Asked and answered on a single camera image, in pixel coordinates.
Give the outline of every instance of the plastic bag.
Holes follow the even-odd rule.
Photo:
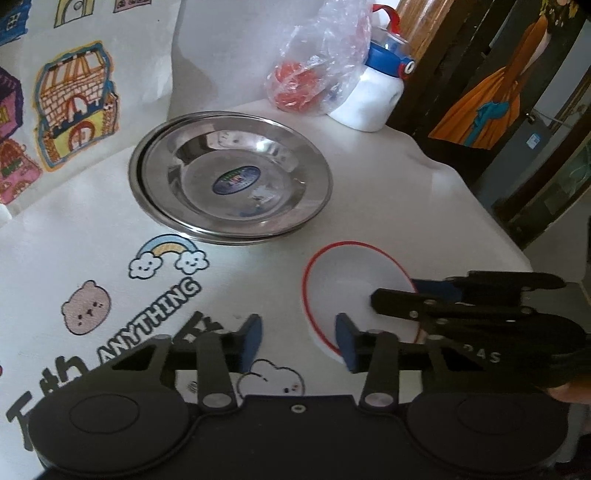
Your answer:
[[[365,70],[372,6],[369,0],[326,0],[316,17],[295,27],[267,77],[271,103],[306,115],[340,106]]]

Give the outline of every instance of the white table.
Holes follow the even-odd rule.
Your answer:
[[[413,278],[530,270],[458,174],[428,159],[409,136],[389,128],[362,133],[326,116],[280,112],[265,100],[236,110],[284,123],[316,144],[334,175],[332,199],[286,238],[250,247],[199,244],[210,261],[210,268],[194,275],[203,290],[153,333],[174,334],[197,309],[228,329],[256,312],[264,321],[259,357],[297,370],[307,394],[358,397],[365,376],[351,375],[314,344],[301,305],[303,270],[320,248],[343,240],[366,242],[392,255]],[[127,276],[142,245],[169,233],[132,197],[126,179],[130,153],[83,172],[0,229],[3,479],[32,477],[38,470],[35,455],[23,449],[16,420],[7,422],[5,413],[26,391],[33,399],[23,413],[42,398],[44,368],[55,374],[58,356],[78,356],[88,368],[96,367],[98,347],[185,276],[173,267],[172,254],[163,257],[153,278]],[[87,280],[109,292],[112,308],[99,327],[75,336],[65,328],[61,305]],[[75,373],[71,369],[68,380]],[[401,401],[419,389],[418,375],[406,375]]]

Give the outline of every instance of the plate rim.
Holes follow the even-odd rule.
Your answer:
[[[144,189],[143,195],[147,199],[149,199],[150,203],[152,203],[159,211],[163,212],[163,214],[168,216],[170,219],[172,219],[176,223],[185,225],[186,227],[190,228],[191,230],[195,230],[195,231],[198,231],[200,233],[204,233],[209,236],[213,236],[213,237],[219,236],[222,238],[238,238],[238,239],[251,239],[251,238],[262,239],[262,238],[273,238],[275,236],[283,235],[285,233],[289,233],[295,229],[298,229],[299,227],[305,225],[307,222],[309,222],[310,220],[315,218],[326,207],[326,205],[329,203],[329,201],[332,197],[332,193],[333,193],[333,189],[334,189],[334,177],[333,177],[330,165],[329,165],[328,161],[326,160],[326,157],[311,140],[309,140],[307,137],[305,137],[303,134],[299,133],[297,130],[293,129],[292,127],[289,127],[288,125],[277,122],[276,120],[273,120],[273,119],[269,119],[269,118],[265,118],[265,117],[257,116],[257,115],[250,115],[247,113],[239,113],[239,112],[219,111],[219,112],[215,112],[215,113],[217,113],[217,114],[216,115],[200,115],[200,116],[197,116],[197,114],[194,114],[195,115],[194,118],[187,118],[190,116],[185,116],[184,120],[186,120],[186,122],[182,122],[182,121],[174,122],[175,119],[171,120],[170,121],[171,125],[169,125],[168,128],[157,132],[149,140],[148,144],[145,146],[143,152],[141,153],[141,158],[137,159],[137,166],[138,166],[138,169],[137,169],[138,180],[137,181],[143,185],[143,189]],[[260,234],[259,232],[245,233],[245,232],[239,232],[239,231],[232,231],[232,232],[214,231],[214,230],[210,230],[208,228],[205,228],[203,226],[198,226],[197,223],[189,224],[189,223],[183,221],[182,219],[176,218],[174,215],[172,215],[168,212],[165,212],[164,209],[160,205],[157,205],[157,202],[151,197],[150,193],[148,192],[149,187],[147,185],[145,185],[145,179],[143,178],[143,168],[145,167],[146,157],[150,153],[152,153],[157,141],[162,141],[167,135],[170,135],[173,131],[175,131],[179,128],[182,128],[186,125],[207,121],[208,116],[213,116],[216,118],[234,117],[234,118],[253,119],[258,122],[262,122],[262,123],[272,125],[277,128],[281,128],[281,129],[289,132],[291,135],[303,140],[304,143],[315,153],[315,155],[318,156],[318,158],[322,160],[322,169],[324,170],[324,173],[326,174],[326,180],[327,180],[327,186],[326,186],[326,191],[324,193],[323,201],[320,202],[314,210],[310,210],[305,219],[295,223],[294,225],[292,225],[290,227],[284,227],[284,228],[279,229],[277,231],[267,232],[267,233],[263,233],[263,234]]]
[[[326,337],[326,335],[324,334],[324,332],[321,330],[320,326],[318,325],[318,323],[316,322],[314,316],[312,315],[312,312],[310,310],[310,303],[308,300],[308,293],[307,293],[307,285],[308,285],[308,280],[310,277],[310,272],[312,270],[312,267],[314,266],[314,264],[316,263],[316,261],[322,256],[324,255],[327,251],[332,250],[334,248],[337,247],[343,247],[345,245],[355,245],[357,247],[366,247],[369,248],[379,254],[382,254],[383,256],[385,256],[387,259],[389,259],[390,261],[392,261],[400,270],[401,272],[404,274],[404,276],[408,279],[409,283],[411,284],[411,286],[414,289],[414,292],[417,292],[417,288],[415,286],[415,284],[413,283],[413,279],[411,278],[410,275],[408,275],[408,272],[404,269],[404,267],[398,263],[398,261],[392,257],[392,255],[387,254],[384,250],[371,245],[371,244],[367,244],[365,242],[359,242],[356,240],[342,240],[339,242],[334,242],[328,245],[325,245],[323,248],[321,248],[320,250],[318,250],[313,256],[312,258],[310,258],[310,260],[308,261],[308,263],[306,264],[306,268],[304,270],[304,275],[302,276],[302,280],[301,280],[301,298],[302,301],[304,303],[304,312],[306,314],[306,319],[308,320],[309,325],[312,327],[312,329],[314,330],[314,332],[316,333],[316,335],[318,335],[318,338],[320,339],[320,341],[330,349],[331,352],[336,353],[337,355],[341,356],[340,350],[337,346],[333,345],[328,338]],[[418,339],[419,339],[419,335],[421,333],[421,327],[419,326],[417,329],[417,334],[414,338],[414,342],[413,343],[417,343]]]

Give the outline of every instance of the human hand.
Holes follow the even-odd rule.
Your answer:
[[[561,387],[550,388],[548,393],[556,400],[591,405],[591,375],[577,377]]]

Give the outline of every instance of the cloud print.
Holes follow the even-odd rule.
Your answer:
[[[129,264],[129,277],[146,280],[152,278],[160,267],[162,259],[155,257],[152,252],[145,252]]]
[[[278,367],[264,358],[256,360],[251,370],[236,383],[240,398],[246,395],[302,396],[306,386],[302,376],[289,367]]]
[[[205,252],[183,252],[174,264],[187,275],[193,275],[197,270],[205,270],[209,267],[209,261],[205,259]]]

